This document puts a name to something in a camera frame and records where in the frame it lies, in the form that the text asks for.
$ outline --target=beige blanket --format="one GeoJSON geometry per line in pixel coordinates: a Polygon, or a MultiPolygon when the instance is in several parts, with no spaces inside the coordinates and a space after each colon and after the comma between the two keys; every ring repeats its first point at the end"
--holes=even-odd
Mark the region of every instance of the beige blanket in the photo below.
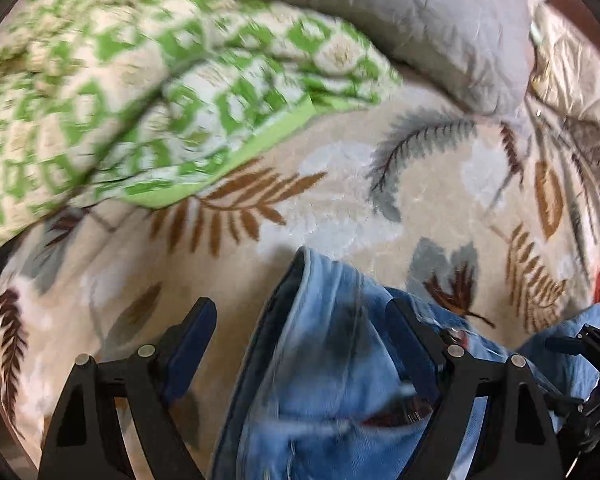
{"type": "MultiPolygon", "coordinates": [[[[465,316],[506,346],[592,303],[600,194],[549,110],[536,134],[474,124],[427,84],[314,121],[170,208],[106,201],[31,228],[0,277],[0,405],[33,462],[74,357],[124,357],[199,296],[218,328],[172,409],[209,464],[243,352],[308,245],[465,316]]],[[[120,406],[138,478],[150,478],[120,406]]]]}

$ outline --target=silver screw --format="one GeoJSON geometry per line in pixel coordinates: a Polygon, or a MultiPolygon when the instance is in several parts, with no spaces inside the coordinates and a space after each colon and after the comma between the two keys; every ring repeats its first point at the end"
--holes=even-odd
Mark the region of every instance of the silver screw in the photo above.
{"type": "Polygon", "coordinates": [[[91,356],[89,354],[78,354],[75,357],[74,363],[76,363],[76,365],[78,365],[78,366],[84,366],[85,364],[87,364],[89,362],[90,358],[91,358],[91,356]]]}
{"type": "Polygon", "coordinates": [[[511,362],[518,368],[524,368],[526,365],[526,359],[522,355],[514,354],[511,356],[511,362]]]}
{"type": "Polygon", "coordinates": [[[138,349],[138,355],[140,357],[151,357],[153,354],[155,354],[155,346],[153,345],[142,345],[138,349]]]}
{"type": "Polygon", "coordinates": [[[457,339],[458,341],[464,337],[464,330],[460,330],[459,328],[450,328],[448,332],[453,339],[457,339]]]}
{"type": "Polygon", "coordinates": [[[446,351],[451,357],[462,357],[464,355],[464,348],[460,345],[451,345],[446,351]]]}

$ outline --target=gray pillow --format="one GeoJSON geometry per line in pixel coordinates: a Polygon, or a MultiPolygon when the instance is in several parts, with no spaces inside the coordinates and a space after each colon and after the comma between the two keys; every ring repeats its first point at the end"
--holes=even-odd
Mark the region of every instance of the gray pillow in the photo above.
{"type": "Polygon", "coordinates": [[[522,103],[530,73],[526,0],[278,1],[350,21],[476,113],[503,115],[522,103]]]}

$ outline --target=blue denim jeans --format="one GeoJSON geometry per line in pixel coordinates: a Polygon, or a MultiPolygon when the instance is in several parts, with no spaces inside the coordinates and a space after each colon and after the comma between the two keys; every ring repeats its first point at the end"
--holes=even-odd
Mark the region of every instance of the blue denim jeans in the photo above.
{"type": "MultiPolygon", "coordinates": [[[[397,478],[428,418],[395,427],[363,424],[416,393],[385,328],[393,297],[436,331],[464,330],[474,357],[504,362],[511,354],[442,307],[301,248],[254,332],[216,451],[214,480],[397,478]]],[[[598,373],[584,358],[544,349],[547,336],[575,336],[585,323],[600,327],[599,305],[519,349],[542,388],[586,398],[595,387],[598,373]]],[[[475,400],[450,478],[466,477],[485,407],[484,398],[475,400]]]]}

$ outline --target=green patterned fabric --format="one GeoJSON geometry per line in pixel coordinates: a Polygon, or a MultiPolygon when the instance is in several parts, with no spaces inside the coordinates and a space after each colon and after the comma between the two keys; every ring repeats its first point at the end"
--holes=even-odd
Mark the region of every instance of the green patterned fabric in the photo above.
{"type": "Polygon", "coordinates": [[[347,23],[257,0],[29,0],[0,40],[0,245],[69,199],[160,207],[398,82],[347,23]]]}

